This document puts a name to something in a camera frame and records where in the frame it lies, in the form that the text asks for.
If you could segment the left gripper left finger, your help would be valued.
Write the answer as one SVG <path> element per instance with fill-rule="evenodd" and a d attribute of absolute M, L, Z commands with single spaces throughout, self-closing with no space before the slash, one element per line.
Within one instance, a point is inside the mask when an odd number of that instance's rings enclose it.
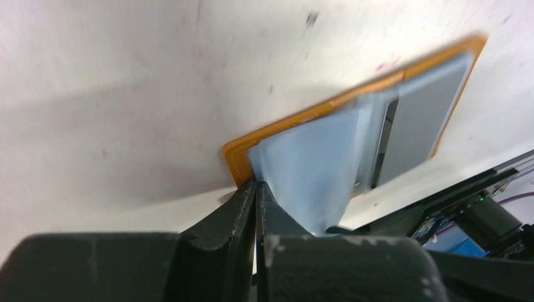
<path fill-rule="evenodd" d="M 246 301 L 257 183 L 182 233 L 42 233 L 1 267 L 2 301 Z"/>

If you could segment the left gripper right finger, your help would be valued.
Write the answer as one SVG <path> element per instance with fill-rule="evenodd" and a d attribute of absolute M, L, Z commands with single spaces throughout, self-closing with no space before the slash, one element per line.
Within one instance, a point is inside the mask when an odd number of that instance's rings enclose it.
<path fill-rule="evenodd" d="M 316 237 L 256 191 L 259 301 L 448 301 L 434 260 L 406 237 Z"/>

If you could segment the yellow leather card holder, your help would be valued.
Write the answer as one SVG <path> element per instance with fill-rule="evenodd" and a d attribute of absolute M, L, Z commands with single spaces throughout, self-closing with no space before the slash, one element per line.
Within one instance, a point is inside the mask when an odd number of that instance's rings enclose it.
<path fill-rule="evenodd" d="M 222 147 L 222 156 L 234 182 L 255 178 L 267 183 L 282 209 L 304 229 L 326 235 L 352 198 L 374 190 L 371 182 L 382 150 L 385 114 L 396 99 L 394 87 L 451 59 L 468 57 L 472 66 L 446 128 L 487 39 L 483 32 L 470 34 L 231 140 Z"/>

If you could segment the silver grey credit card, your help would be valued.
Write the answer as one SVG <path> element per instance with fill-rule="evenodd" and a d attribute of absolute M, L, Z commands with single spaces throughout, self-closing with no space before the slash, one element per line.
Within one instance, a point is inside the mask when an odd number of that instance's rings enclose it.
<path fill-rule="evenodd" d="M 468 57 L 457 57 L 394 87 L 372 188 L 432 158 L 471 66 Z"/>

